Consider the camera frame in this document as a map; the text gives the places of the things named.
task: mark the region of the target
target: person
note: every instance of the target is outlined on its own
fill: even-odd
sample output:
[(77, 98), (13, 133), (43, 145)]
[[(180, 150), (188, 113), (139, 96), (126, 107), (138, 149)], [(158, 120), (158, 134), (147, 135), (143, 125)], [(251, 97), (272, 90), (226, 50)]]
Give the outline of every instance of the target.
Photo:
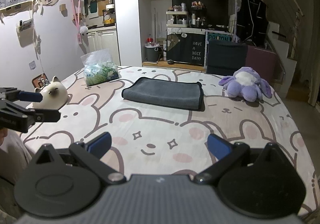
[(30, 160), (17, 132), (0, 127), (0, 224), (14, 223), (23, 214), (15, 203), (13, 189)]

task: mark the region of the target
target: bottle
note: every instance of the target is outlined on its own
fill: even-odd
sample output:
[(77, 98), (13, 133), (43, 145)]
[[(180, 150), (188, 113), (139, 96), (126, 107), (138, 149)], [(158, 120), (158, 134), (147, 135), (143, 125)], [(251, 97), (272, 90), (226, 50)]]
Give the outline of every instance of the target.
[(146, 44), (145, 44), (145, 46), (147, 46), (147, 47), (152, 47), (152, 46), (154, 46), (155, 44), (154, 44), (154, 42), (153, 42), (153, 38), (151, 37), (151, 34), (149, 34), (149, 37), (147, 38), (147, 42), (146, 42)]
[(192, 25), (196, 25), (196, 14), (192, 14)]

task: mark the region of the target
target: kitchen counter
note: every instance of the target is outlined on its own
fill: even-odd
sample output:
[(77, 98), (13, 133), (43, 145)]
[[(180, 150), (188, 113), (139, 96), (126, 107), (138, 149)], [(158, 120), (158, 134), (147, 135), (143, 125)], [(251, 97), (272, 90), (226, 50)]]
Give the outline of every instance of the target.
[(95, 31), (104, 31), (104, 30), (110, 30), (110, 29), (117, 29), (116, 26), (110, 26), (110, 27), (96, 27), (96, 28), (93, 28), (93, 29), (89, 29), (88, 30), (88, 33), (90, 32), (95, 32)]

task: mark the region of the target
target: trash can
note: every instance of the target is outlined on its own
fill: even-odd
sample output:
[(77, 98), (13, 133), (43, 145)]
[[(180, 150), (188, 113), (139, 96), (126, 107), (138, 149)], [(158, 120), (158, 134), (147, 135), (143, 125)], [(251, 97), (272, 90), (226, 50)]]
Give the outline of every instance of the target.
[(147, 61), (148, 62), (157, 62), (159, 59), (159, 48), (158, 47), (145, 47)]

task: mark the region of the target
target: white wall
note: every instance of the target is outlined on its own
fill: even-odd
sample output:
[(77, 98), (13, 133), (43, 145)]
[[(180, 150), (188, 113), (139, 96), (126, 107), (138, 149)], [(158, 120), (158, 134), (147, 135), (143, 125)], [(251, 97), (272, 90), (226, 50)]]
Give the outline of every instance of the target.
[[(161, 33), (161, 37), (166, 37), (167, 30), (167, 15), (166, 11), (168, 8), (172, 6), (172, 0), (151, 0), (151, 26), (153, 39), (159, 37), (159, 33)], [(154, 15), (156, 12), (156, 36), (155, 34), (155, 24), (154, 24)]]
[[(313, 34), (313, 0), (296, 0), (304, 14), (300, 18), (296, 56), (297, 70), (301, 72), (301, 81), (311, 80), (312, 58), (315, 50), (311, 49)], [(268, 20), (280, 24), (280, 33), (287, 34), (288, 41), (293, 42), (292, 27), (295, 23), (295, 13), (298, 10), (293, 0), (264, 0), (268, 5)]]
[(140, 20), (140, 43), (141, 43), (141, 57), (144, 61), (146, 56), (144, 44), (149, 34), (152, 35), (151, 23), (151, 0), (139, 0), (139, 20)]
[(121, 65), (141, 66), (138, 0), (115, 0)]
[[(59, 11), (60, 4), (66, 4), (68, 16), (64, 17)], [(58, 76), (65, 79), (83, 64), (80, 56), (88, 50), (86, 44), (77, 43), (77, 29), (72, 22), (70, 0), (59, 0), (52, 7), (44, 6), (43, 15), (40, 10), (34, 14), (37, 34), (41, 37), (41, 61), (44, 72), (51, 80)], [(40, 59), (37, 59), (33, 43), (29, 41), (32, 35), (25, 37), (21, 47), (16, 32), (16, 24), (20, 20), (30, 19), (29, 11), (22, 11), (14, 16), (5, 17), (4, 24), (0, 23), (0, 86), (14, 86), (21, 90), (33, 91), (31, 80), (40, 75)], [(29, 63), (35, 61), (36, 69), (30, 70)]]

